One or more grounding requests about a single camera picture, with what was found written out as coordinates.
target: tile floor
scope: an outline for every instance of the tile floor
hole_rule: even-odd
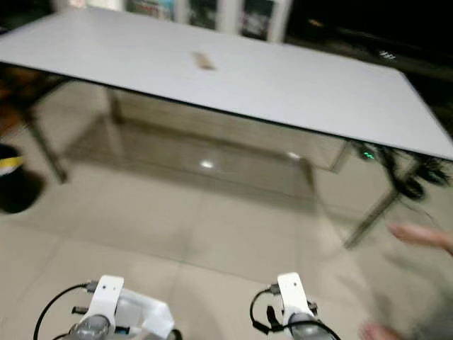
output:
[[[391,220],[451,229],[451,188],[426,186],[422,203],[395,204],[347,251],[345,236],[389,187],[378,164],[351,155],[335,174],[336,138],[118,95],[129,118],[121,126],[108,122],[98,86],[74,82],[39,105],[67,184],[56,183],[26,130],[6,138],[47,185],[31,209],[0,215],[1,340],[30,339],[50,298],[104,273],[167,301],[193,340],[264,339],[249,303],[289,271],[343,339],[358,339],[366,319],[408,331],[452,296],[451,259],[385,229]],[[83,293],[58,302],[41,339],[68,330],[71,306],[86,303]]]

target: table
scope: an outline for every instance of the table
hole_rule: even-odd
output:
[[[198,67],[194,53],[215,69]],[[88,8],[2,36],[0,62],[453,159],[452,141],[402,73],[300,47]]]

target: trash bin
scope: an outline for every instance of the trash bin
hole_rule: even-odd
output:
[[[19,213],[39,196],[42,183],[27,172],[19,151],[0,144],[0,210]]]

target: metal table leg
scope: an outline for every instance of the metal table leg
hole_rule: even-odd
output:
[[[350,151],[350,141],[346,140],[341,147],[340,152],[338,153],[337,157],[332,162],[332,165],[329,168],[329,171],[338,173],[340,168],[343,166],[346,160],[346,156],[349,154]]]
[[[420,166],[419,161],[413,162],[409,167],[407,172],[403,176],[403,181],[407,181],[411,178],[414,173],[417,171]],[[376,219],[378,219],[385,210],[387,210],[390,205],[395,202],[399,197],[400,193],[392,188],[380,202],[372,209],[372,211],[366,216],[366,218],[358,225],[354,232],[349,236],[349,238],[344,243],[346,249],[351,249],[355,247],[359,241],[364,237],[364,235],[371,229]]]
[[[40,146],[42,153],[44,154],[47,163],[49,163],[50,167],[52,168],[53,172],[57,176],[60,183],[64,183],[67,181],[67,174],[60,166],[58,162],[57,155],[50,149],[44,135],[41,132],[38,124],[36,123],[36,119],[34,118],[33,112],[31,109],[22,110],[21,116],[25,124],[27,125],[28,129],[30,130],[32,136],[35,138],[36,142]]]
[[[121,124],[124,122],[124,118],[121,114],[121,106],[120,101],[115,93],[114,89],[110,87],[105,88],[105,92],[107,93],[108,104],[110,107],[110,116],[112,117],[112,121],[117,124]]]

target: black cable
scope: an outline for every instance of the black cable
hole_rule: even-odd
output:
[[[250,304],[250,319],[252,321],[253,327],[258,329],[259,331],[262,331],[264,334],[269,334],[269,332],[281,332],[285,328],[290,328],[290,327],[295,327],[303,324],[311,324],[314,326],[318,326],[319,328],[322,328],[324,331],[328,332],[335,340],[341,340],[340,337],[329,327],[327,327],[325,324],[318,320],[304,320],[304,321],[296,321],[296,322],[291,322],[289,324],[286,324],[285,326],[279,325],[278,327],[268,327],[265,324],[262,324],[259,321],[255,320],[255,317],[253,316],[253,307],[255,306],[256,300],[262,295],[262,294],[273,294],[272,290],[270,288],[266,288],[264,290],[261,290],[258,292],[255,297],[252,299],[252,302]]]
[[[329,327],[327,327],[325,324],[323,324],[320,321],[317,320],[303,320],[303,321],[296,321],[296,322],[291,322],[290,324],[286,324],[285,326],[282,326],[282,328],[290,328],[290,327],[295,327],[295,326],[301,326],[305,324],[311,324],[313,326],[318,326],[319,328],[322,328],[324,331],[328,332],[329,335],[333,336],[335,340],[341,340],[340,337]]]
[[[58,340],[58,339],[61,339],[61,338],[64,338],[66,335],[68,335],[69,333],[64,333],[64,334],[60,334],[60,335],[57,335],[55,338],[53,338],[52,340]]]
[[[255,317],[253,316],[253,307],[255,306],[255,302],[262,294],[270,294],[270,288],[266,288],[266,289],[263,289],[263,290],[259,291],[255,295],[255,297],[252,299],[252,302],[250,304],[250,310],[249,310],[250,320],[252,320],[252,326],[253,327],[255,327],[256,329],[262,331],[265,334],[268,334],[269,331],[270,331],[269,327],[265,326],[264,324],[262,324],[259,321],[256,321]]]
[[[173,329],[171,333],[173,337],[175,338],[174,340],[183,340],[183,335],[181,334],[179,329]]]
[[[47,306],[45,306],[44,309],[42,310],[40,317],[38,317],[38,320],[37,320],[36,326],[35,326],[35,331],[33,332],[33,340],[38,340],[38,333],[40,331],[42,319],[44,319],[45,313],[47,313],[50,306],[52,306],[54,304],[54,302],[57,301],[58,299],[60,299],[61,296],[63,296],[64,294],[70,292],[71,290],[77,289],[77,288],[85,288],[86,285],[87,285],[87,283],[80,283],[78,285],[73,285],[72,287],[69,287],[69,288],[63,290],[60,294],[56,295],[53,299],[50,300],[50,302],[47,304]]]

